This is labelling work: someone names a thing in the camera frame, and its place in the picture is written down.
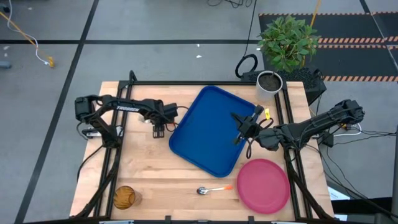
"green plant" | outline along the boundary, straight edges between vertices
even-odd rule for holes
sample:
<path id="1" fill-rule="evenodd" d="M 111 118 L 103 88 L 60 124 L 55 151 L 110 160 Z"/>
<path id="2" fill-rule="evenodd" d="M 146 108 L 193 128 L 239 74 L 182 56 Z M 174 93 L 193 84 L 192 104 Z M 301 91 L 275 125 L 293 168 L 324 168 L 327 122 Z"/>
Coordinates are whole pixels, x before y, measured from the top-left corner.
<path id="1" fill-rule="evenodd" d="M 314 55 L 320 36 L 314 36 L 316 29 L 305 24 L 305 20 L 296 20 L 291 16 L 279 17 L 260 34 L 261 51 L 271 60 L 277 70 L 292 72 L 301 65 L 306 55 Z"/>

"pink plate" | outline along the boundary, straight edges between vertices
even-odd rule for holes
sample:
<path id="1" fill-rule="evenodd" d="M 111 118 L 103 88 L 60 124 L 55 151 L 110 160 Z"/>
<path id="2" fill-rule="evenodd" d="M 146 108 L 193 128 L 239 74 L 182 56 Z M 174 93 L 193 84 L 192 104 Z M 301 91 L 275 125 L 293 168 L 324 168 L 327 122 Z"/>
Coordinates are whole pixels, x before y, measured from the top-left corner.
<path id="1" fill-rule="evenodd" d="M 251 210 L 271 214 L 282 209 L 290 195 L 285 172 L 267 159 L 254 159 L 238 174 L 238 194 Z"/>

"white pot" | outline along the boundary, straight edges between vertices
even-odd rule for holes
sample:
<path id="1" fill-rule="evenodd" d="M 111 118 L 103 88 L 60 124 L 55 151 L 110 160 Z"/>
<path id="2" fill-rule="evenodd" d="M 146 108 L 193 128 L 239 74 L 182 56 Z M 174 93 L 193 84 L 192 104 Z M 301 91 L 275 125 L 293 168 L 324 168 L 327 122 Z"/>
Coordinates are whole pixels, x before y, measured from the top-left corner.
<path id="1" fill-rule="evenodd" d="M 278 90 L 276 90 L 276 91 L 268 91 L 268 90 L 263 89 L 263 87 L 260 86 L 260 84 L 259 84 L 260 76 L 262 76 L 262 75 L 272 75 L 272 72 L 273 71 L 263 71 L 257 77 L 256 96 L 257 96 L 257 99 L 259 101 L 267 101 L 267 100 L 271 99 L 282 88 L 282 85 L 283 85 L 282 78 L 278 74 L 276 74 L 276 72 L 274 72 L 274 75 L 280 80 L 280 87 L 279 87 Z"/>

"black floor mat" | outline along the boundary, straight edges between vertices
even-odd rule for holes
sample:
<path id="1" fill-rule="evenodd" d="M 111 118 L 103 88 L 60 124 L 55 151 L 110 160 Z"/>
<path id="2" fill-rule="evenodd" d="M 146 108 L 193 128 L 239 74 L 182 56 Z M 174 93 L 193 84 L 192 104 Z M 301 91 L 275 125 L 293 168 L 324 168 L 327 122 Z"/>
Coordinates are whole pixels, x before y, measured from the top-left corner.
<path id="1" fill-rule="evenodd" d="M 265 70 L 274 70 L 264 55 L 263 61 Z M 327 81 L 393 81 L 398 76 L 384 45 L 320 45 L 305 66 L 319 68 Z"/>
<path id="2" fill-rule="evenodd" d="M 388 42 L 398 42 L 398 12 L 376 12 L 373 15 Z"/>
<path id="3" fill-rule="evenodd" d="M 267 24 L 287 14 L 260 14 L 260 27 L 264 31 Z M 305 19 L 311 23 L 312 14 L 291 14 L 296 19 Z M 370 14 L 317 14 L 313 25 L 321 35 L 320 43 L 347 44 L 347 43 L 381 43 L 382 36 Z"/>

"yellow tag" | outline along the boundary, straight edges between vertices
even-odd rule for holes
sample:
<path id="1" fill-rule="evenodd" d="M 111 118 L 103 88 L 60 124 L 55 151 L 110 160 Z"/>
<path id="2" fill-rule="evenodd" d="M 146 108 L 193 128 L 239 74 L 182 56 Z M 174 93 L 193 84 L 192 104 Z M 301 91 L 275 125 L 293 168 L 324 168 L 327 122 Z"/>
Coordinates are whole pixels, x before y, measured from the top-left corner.
<path id="1" fill-rule="evenodd" d="M 270 114 L 269 114 L 269 109 L 266 108 L 266 109 L 264 110 L 264 112 L 265 112 L 265 114 L 266 114 L 266 118 L 267 118 L 267 119 L 270 119 L 271 116 L 270 116 Z"/>

